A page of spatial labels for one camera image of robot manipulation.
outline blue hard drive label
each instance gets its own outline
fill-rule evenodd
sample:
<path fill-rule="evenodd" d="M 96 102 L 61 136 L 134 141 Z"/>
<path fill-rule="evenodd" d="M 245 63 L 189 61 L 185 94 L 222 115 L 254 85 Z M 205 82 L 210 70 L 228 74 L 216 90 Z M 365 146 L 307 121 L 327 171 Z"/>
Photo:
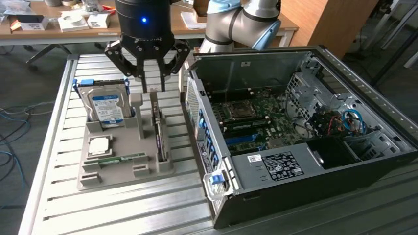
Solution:
<path fill-rule="evenodd" d="M 117 124 L 122 121 L 121 107 L 118 106 L 117 95 L 93 96 L 93 107 L 97 117 L 104 124 Z"/>
<path fill-rule="evenodd" d="M 290 152 L 261 157 L 269 177 L 273 181 L 302 175 L 302 170 Z"/>

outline white box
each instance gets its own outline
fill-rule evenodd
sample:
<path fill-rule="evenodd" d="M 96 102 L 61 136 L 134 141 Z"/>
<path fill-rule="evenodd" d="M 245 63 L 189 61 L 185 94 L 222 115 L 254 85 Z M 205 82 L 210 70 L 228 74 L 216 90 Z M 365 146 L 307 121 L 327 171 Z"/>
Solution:
<path fill-rule="evenodd" d="M 61 32 L 89 29 L 89 26 L 81 16 L 61 16 L 58 17 L 58 24 Z"/>
<path fill-rule="evenodd" d="M 19 28 L 23 31 L 38 31 L 38 30 L 45 30 L 47 26 L 47 18 L 43 17 L 39 23 L 19 23 Z"/>
<path fill-rule="evenodd" d="M 109 21 L 109 14 L 97 14 L 89 16 L 86 24 L 90 28 L 106 28 L 109 26 Z"/>

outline aluminum slotted table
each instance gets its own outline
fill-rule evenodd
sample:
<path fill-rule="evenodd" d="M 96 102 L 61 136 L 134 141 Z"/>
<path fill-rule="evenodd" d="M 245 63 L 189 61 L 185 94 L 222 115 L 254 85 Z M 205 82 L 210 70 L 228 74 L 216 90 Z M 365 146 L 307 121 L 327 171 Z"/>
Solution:
<path fill-rule="evenodd" d="M 148 87 L 157 87 L 154 62 L 145 63 L 145 71 Z M 176 173 L 146 183 L 77 191 L 86 114 L 70 88 L 74 78 L 105 80 L 122 75 L 102 54 L 67 57 L 19 235 L 395 234 L 418 228 L 418 162 L 413 161 L 368 188 L 225 229 L 212 229 L 180 108 L 177 75 L 165 83 L 166 92 L 157 94 L 158 106 L 168 117 Z M 130 91 L 141 92 L 141 85 L 133 79 Z M 148 94 L 141 110 L 149 112 Z M 277 203 L 285 203 L 280 195 L 276 197 Z"/>

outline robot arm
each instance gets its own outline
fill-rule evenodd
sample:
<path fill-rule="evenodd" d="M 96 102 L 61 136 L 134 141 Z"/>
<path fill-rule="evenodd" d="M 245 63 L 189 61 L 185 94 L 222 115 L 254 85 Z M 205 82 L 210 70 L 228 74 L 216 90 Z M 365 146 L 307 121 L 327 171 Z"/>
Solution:
<path fill-rule="evenodd" d="M 205 39 L 200 53 L 228 52 L 233 41 L 254 50 L 262 50 L 274 38 L 280 21 L 280 0 L 210 0 Z"/>
<path fill-rule="evenodd" d="M 108 43 L 104 53 L 122 74 L 141 81 L 144 93 L 146 92 L 144 61 L 156 60 L 161 91 L 165 91 L 165 77 L 177 73 L 189 53 L 186 42 L 174 39 L 170 32 L 169 5 L 177 1 L 114 1 L 121 35 L 117 41 Z M 122 56 L 121 48 L 136 58 L 136 65 Z M 170 49 L 176 50 L 176 55 L 165 64 L 164 56 Z"/>

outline hard drive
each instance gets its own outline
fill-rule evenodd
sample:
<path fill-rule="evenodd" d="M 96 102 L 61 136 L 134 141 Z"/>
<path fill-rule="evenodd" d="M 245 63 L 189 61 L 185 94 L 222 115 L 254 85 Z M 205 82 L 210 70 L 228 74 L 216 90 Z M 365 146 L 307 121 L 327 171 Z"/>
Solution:
<path fill-rule="evenodd" d="M 132 117 L 128 80 L 82 80 L 73 89 L 82 101 L 89 121 L 98 121 L 102 128 L 122 126 L 122 119 Z"/>

